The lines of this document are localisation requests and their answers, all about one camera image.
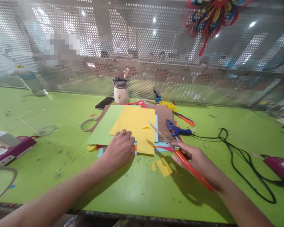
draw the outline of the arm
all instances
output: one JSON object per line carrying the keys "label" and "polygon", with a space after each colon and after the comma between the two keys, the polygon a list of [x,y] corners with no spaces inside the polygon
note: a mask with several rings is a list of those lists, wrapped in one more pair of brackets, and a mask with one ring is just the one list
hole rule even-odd
{"label": "arm", "polygon": [[0,220],[1,226],[53,226],[72,205],[94,186],[125,166],[134,156],[134,137],[117,132],[103,156],[74,178],[63,182],[34,201]]}
{"label": "arm", "polygon": [[[190,164],[214,187],[238,226],[273,226],[256,205],[235,185],[217,166],[215,166],[200,148],[185,143],[172,143],[191,158]],[[186,169],[177,157],[173,160]]]}

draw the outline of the blue glue gun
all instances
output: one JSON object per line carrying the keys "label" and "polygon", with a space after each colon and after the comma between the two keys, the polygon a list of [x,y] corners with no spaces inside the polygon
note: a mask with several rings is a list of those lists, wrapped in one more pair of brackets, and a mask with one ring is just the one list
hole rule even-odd
{"label": "blue glue gun", "polygon": [[190,129],[180,129],[176,126],[174,126],[173,122],[166,119],[166,125],[168,127],[168,130],[171,131],[171,135],[173,137],[178,138],[178,135],[191,135],[192,131]]}

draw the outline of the brown paper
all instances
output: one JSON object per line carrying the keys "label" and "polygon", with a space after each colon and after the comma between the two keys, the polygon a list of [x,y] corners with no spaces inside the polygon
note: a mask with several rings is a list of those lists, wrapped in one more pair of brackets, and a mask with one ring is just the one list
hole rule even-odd
{"label": "brown paper", "polygon": [[101,119],[104,117],[105,113],[108,111],[109,107],[110,107],[110,105],[105,105],[101,115],[97,118],[96,124],[90,129],[90,132],[93,132],[95,130],[95,128],[97,127],[97,125],[99,124]]}
{"label": "brown paper", "polygon": [[[103,112],[101,115],[97,118],[96,124],[91,128],[90,132],[93,132],[95,128],[97,127],[100,120],[104,117],[105,113],[109,109],[110,105],[105,105]],[[149,109],[155,109],[156,114],[158,115],[158,130],[162,133],[163,136],[165,136],[170,142],[176,142],[176,139],[171,135],[171,132],[168,130],[166,125],[166,119],[171,120],[174,125],[176,125],[174,114],[172,110],[167,109],[165,105],[146,105]],[[164,139],[159,135],[158,136],[159,142],[164,142]]]}

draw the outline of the scissor blade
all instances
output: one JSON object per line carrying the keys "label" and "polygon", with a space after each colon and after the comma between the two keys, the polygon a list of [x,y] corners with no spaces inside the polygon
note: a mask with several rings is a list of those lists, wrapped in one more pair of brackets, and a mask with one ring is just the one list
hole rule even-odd
{"label": "scissor blade", "polygon": [[164,139],[164,141],[171,147],[171,148],[174,148],[174,146],[170,143],[170,141],[162,135],[162,133],[152,124],[148,121],[148,123],[154,128],[154,130],[160,135],[162,136],[162,138]]}

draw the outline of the paper flower decoration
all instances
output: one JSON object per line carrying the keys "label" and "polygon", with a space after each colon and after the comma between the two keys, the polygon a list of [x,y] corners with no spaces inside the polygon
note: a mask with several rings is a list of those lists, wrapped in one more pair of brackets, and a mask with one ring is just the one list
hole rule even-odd
{"label": "paper flower decoration", "polygon": [[205,42],[199,53],[202,56],[208,38],[214,37],[221,26],[234,24],[239,17],[239,7],[247,6],[251,0],[188,0],[187,7],[195,11],[187,19],[185,26],[191,36],[205,34]]}

